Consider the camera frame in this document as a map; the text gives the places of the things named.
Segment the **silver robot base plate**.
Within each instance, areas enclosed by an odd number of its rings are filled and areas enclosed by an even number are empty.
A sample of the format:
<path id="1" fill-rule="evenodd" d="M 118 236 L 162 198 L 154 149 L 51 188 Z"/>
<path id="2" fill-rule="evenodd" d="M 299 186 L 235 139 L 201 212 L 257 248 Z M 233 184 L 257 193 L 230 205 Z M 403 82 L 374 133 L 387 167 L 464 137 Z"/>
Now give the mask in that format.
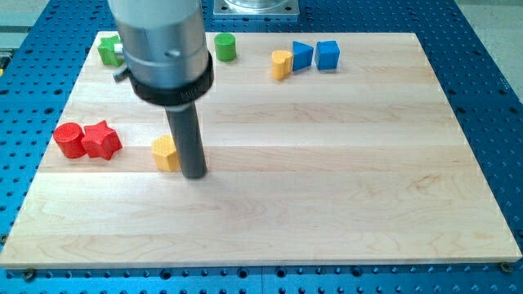
<path id="1" fill-rule="evenodd" d="M 294 17 L 299 0 L 215 0 L 213 14 L 220 17 Z"/>

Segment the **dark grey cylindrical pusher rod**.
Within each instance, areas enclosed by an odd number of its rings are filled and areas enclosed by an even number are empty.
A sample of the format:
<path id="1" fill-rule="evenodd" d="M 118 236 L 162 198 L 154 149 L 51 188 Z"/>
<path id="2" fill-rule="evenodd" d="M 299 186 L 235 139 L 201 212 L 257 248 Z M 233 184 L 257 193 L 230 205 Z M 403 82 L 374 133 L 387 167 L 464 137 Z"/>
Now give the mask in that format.
<path id="1" fill-rule="evenodd" d="M 189 179 L 204 177 L 207 165 L 195 104 L 167 107 L 166 115 L 182 175 Z"/>

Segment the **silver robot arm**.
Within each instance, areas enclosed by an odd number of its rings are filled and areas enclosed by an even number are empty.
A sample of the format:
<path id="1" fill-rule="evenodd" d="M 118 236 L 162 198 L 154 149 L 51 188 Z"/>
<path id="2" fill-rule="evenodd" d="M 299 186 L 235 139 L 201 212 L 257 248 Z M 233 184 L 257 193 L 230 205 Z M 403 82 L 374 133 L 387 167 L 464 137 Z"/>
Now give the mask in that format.
<path id="1" fill-rule="evenodd" d="M 182 175 L 207 172 L 195 102 L 212 86 L 203 11 L 198 0 L 109 0 L 124 64 L 114 80 L 128 79 L 143 101 L 164 107 Z"/>

